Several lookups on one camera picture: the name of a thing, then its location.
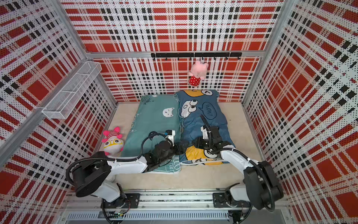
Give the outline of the teal cat pillow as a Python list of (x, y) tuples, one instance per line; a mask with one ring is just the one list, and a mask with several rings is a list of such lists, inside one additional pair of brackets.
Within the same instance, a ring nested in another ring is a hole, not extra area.
[[(143, 140), (150, 136), (149, 134), (153, 131), (161, 134), (165, 134), (167, 130), (174, 131), (174, 137), (170, 137), (171, 141), (174, 144), (180, 142), (179, 105), (179, 100), (174, 95), (147, 95), (141, 98), (131, 129), (125, 140), (121, 157), (137, 157), (141, 152), (142, 156), (139, 161), (130, 162), (127, 165), (111, 165), (114, 167), (112, 168), (114, 174), (138, 174), (145, 170), (144, 154), (153, 153), (155, 145), (165, 140), (162, 136), (154, 136), (152, 140), (146, 140), (141, 151)], [(172, 159), (162, 162), (158, 168), (150, 172), (162, 174), (179, 173), (179, 156), (175, 155)]]

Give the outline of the blue cartoon pillow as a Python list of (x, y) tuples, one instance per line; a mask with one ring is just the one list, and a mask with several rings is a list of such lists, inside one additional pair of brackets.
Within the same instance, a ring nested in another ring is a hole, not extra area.
[(183, 90), (174, 94), (179, 100), (181, 139), (188, 143), (184, 154), (180, 155), (181, 165), (221, 165), (225, 160), (220, 155), (211, 155), (206, 150), (196, 148), (193, 141), (202, 136), (200, 128), (219, 127), (224, 141), (234, 145), (230, 138), (227, 119), (219, 104), (216, 90)]

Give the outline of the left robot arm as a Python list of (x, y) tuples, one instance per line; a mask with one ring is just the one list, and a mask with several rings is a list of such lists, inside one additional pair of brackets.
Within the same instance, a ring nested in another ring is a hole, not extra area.
[(75, 188), (77, 197), (92, 195), (102, 199), (102, 208), (115, 208), (131, 203), (122, 187), (111, 178), (118, 174), (149, 173), (165, 166), (175, 156), (185, 152), (187, 142), (161, 141), (153, 151), (140, 158), (110, 158), (98, 152), (72, 163), (66, 170), (66, 180)]

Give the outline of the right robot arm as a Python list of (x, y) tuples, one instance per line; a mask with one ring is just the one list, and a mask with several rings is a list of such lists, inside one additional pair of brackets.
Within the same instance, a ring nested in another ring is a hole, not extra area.
[(273, 212), (276, 208), (275, 202), (282, 199), (284, 193), (272, 166), (267, 161), (249, 158), (230, 142), (223, 141), (218, 127), (203, 126), (200, 129), (202, 137), (198, 137), (194, 145), (211, 155), (220, 155), (244, 176), (245, 187), (233, 185), (228, 188), (228, 201), (245, 200), (258, 210), (265, 208)]

